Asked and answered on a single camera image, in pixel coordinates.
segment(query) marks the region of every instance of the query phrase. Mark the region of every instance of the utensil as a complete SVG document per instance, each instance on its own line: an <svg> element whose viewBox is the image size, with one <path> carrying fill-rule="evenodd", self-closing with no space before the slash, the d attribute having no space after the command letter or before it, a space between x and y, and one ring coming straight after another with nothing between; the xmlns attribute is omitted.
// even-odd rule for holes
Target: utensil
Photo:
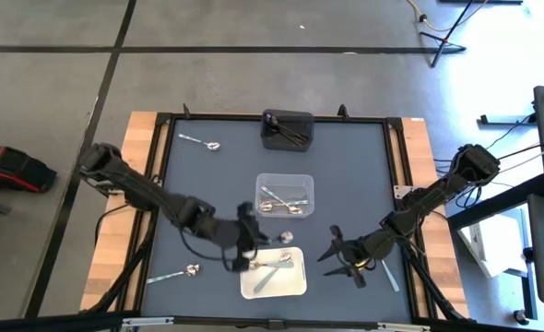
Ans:
<svg viewBox="0 0 544 332"><path fill-rule="evenodd" d="M266 194L272 196L272 198L276 199L278 202L280 202L283 206L287 207L289 209L290 214L302 214L302 209L300 207L294 207L292 205L289 205L289 203L282 200L282 198L278 197L276 194L272 193L270 189L266 188L265 185L262 185L260 187L263 192Z"/></svg>
<svg viewBox="0 0 544 332"><path fill-rule="evenodd" d="M284 254L279 262L289 262L290 261L290 255L289 254ZM274 275L280 270L280 267L274 267L274 269L272 271L270 271L270 273L268 273L260 282L257 283L257 285L255 285L254 287L254 293L259 293L260 291L262 291L264 289L264 287L266 286L266 284L272 279L272 277L274 277Z"/></svg>
<svg viewBox="0 0 544 332"><path fill-rule="evenodd" d="M181 275L184 275L184 274L186 276L188 276L188 277L195 277L198 274L198 271L200 271L200 265L199 264L190 264L190 265L188 265L186 267L186 270L184 270L184 271L175 272L175 273L167 274L167 275L164 275L164 276L159 276L159 277L147 279L147 284L157 282L157 281L162 281L162 280L173 278L173 277L178 277L178 276L181 276Z"/></svg>
<svg viewBox="0 0 544 332"><path fill-rule="evenodd" d="M190 140L190 141L193 141L193 142L196 142L196 143L204 144L211 151L218 151L219 148L220 148L220 143L219 142L203 142L198 138L190 137L190 136L184 135L184 134L178 134L178 137L183 138L183 139L187 139L187 140Z"/></svg>
<svg viewBox="0 0 544 332"><path fill-rule="evenodd" d="M293 202L288 202L288 203L290 205L292 205L292 206L297 206L297 205L307 205L307 204L309 204L309 201L305 199L305 200L301 200L301 201L293 201ZM262 212L269 212L274 207L284 207L284 204L275 203L275 202L269 200L269 201L264 201L264 202L260 203L260 205L258 206L259 210L262 211Z"/></svg>
<svg viewBox="0 0 544 332"><path fill-rule="evenodd" d="M291 243L294 239L291 231L284 231L278 236L278 240L284 244Z"/></svg>
<svg viewBox="0 0 544 332"><path fill-rule="evenodd" d="M389 267L386 266L386 263L384 260L381 260L381 264L384 267L384 272L386 273L386 277L389 278L389 282L391 282L391 287L393 287L393 291L398 292L399 291L399 285L397 285L397 281L395 280L395 277L393 277L393 274L391 274L391 270Z"/></svg>
<svg viewBox="0 0 544 332"><path fill-rule="evenodd" d="M272 262L272 263L250 262L250 269L257 269L259 267L293 268L294 262Z"/></svg>

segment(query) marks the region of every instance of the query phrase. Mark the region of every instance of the concrete floor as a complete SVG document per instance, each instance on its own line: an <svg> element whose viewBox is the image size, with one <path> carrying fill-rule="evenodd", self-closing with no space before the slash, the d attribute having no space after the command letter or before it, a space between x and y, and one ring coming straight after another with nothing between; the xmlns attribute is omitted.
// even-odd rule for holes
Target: concrete floor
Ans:
<svg viewBox="0 0 544 332"><path fill-rule="evenodd" d="M439 27L462 10L417 3ZM126 5L0 0L0 45L112 46ZM405 0L147 0L136 4L124 45L433 47L418 30ZM179 112L183 102L195 113L315 114L334 114L345 103L352 115L425 118L434 156L446 158L507 129L479 127L479 115L530 112L532 89L544 85L544 2L485 6L453 40L467 52L443 57L434 69L425 55L122 54L95 140L120 146L130 112ZM0 319L22 315L109 56L0 53L0 145L27 151L59 176L48 194L0 192L13 208L0 217ZM519 128L492 151L536 141L536 129ZM508 172L500 182L520 183L521 174ZM104 206L102 196L79 188L41 314L77 311ZM457 249L471 316L518 326L507 317L522 308L519 280L485 279L462 244ZM544 328L544 307L539 316L531 327Z"/></svg>

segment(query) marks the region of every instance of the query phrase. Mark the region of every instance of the table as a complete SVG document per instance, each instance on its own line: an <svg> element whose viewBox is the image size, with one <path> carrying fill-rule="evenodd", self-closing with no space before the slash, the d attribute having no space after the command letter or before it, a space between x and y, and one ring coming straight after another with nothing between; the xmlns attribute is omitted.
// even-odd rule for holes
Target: table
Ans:
<svg viewBox="0 0 544 332"><path fill-rule="evenodd" d="M132 113L122 148L124 160L131 167L147 175L164 173L165 170L162 167L164 165L162 162L163 152L169 150L167 147L171 144L171 139L168 139L171 136L167 134L170 126L168 122L171 123L169 116L167 113ZM215 114L192 115L193 118L200 118L201 116L217 119ZM337 119L336 117L324 118L333 119L327 121ZM396 178L398 179L396 183L404 185L407 184L406 180L412 178L414 185L426 186L431 184L436 180L436 174L423 120L410 118L389 119L389 123L391 126L388 132L392 150L394 151L393 163ZM400 148L407 148L408 153L399 153ZM406 164L408 164L407 172L404 167ZM114 208L121 204L123 204L122 197L111 197L107 208ZM149 213L135 213L133 209L125 208L104 220L81 303L82 309L93 305L110 287L122 270L126 258L130 256L131 249L138 245L140 242L139 237L144 236L149 218L151 218ZM431 215L424 222L422 235L432 277L456 310L461 314L468 315L448 225L438 216ZM139 273L146 275L148 272L149 263L144 263L131 278L126 294L122 294L119 301L112 306L113 309L140 309L143 306L139 296L136 295L145 291L145 288L140 286L142 283L137 283ZM348 284L351 280L343 279L342 282ZM416 294L415 299L411 300L411 307L415 308L418 316L428 316L430 304L425 300L426 297L419 279L414 276L411 283ZM186 321L189 324L197 324L192 319ZM227 323L229 325L238 325L236 322Z"/></svg>

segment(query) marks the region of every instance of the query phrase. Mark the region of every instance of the clear plastic container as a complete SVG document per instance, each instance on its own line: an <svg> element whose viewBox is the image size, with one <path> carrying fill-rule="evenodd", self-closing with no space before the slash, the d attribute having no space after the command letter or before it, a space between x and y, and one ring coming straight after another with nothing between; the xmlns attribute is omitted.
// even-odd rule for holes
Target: clear plastic container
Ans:
<svg viewBox="0 0 544 332"><path fill-rule="evenodd" d="M313 177L262 173L255 179L254 202L262 217L306 218L315 209Z"/></svg>

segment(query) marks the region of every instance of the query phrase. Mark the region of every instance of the robotic arm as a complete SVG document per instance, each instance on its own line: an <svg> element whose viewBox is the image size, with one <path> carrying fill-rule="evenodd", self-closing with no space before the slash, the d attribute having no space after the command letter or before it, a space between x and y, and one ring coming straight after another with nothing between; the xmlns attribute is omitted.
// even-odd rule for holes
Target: robotic arm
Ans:
<svg viewBox="0 0 544 332"><path fill-rule="evenodd" d="M366 286L361 272L373 260L387 257L397 243L404 256L416 270L426 289L447 319L463 319L442 295L428 271L422 266L410 242L424 218L470 186L488 184L500 171L500 162L480 145L465 145L452 159L449 172L428 188L416 189L403 197L402 207L389 213L380 222L381 228L356 240L343 239L338 226L332 226L335 236L329 249L318 259L338 255L343 267L325 273L326 276L346 275L354 278L358 288Z"/></svg>
<svg viewBox="0 0 544 332"><path fill-rule="evenodd" d="M159 207L173 226L193 236L211 241L221 251L237 247L237 256L231 267L223 257L223 265L231 272L242 272L249 268L249 258L243 253L257 249L258 244L268 244L269 239L259 231L252 204L245 202L237 207L237 219L215 218L215 208L196 197L170 194L148 178L131 169L123 161L118 148L106 143L94 144L79 160L79 172L85 179L97 182L108 181L124 191L130 206L149 211ZM123 287L136 265L148 250L148 237L139 245L123 273L104 294L100 302L90 311L103 312L110 307L119 289Z"/></svg>

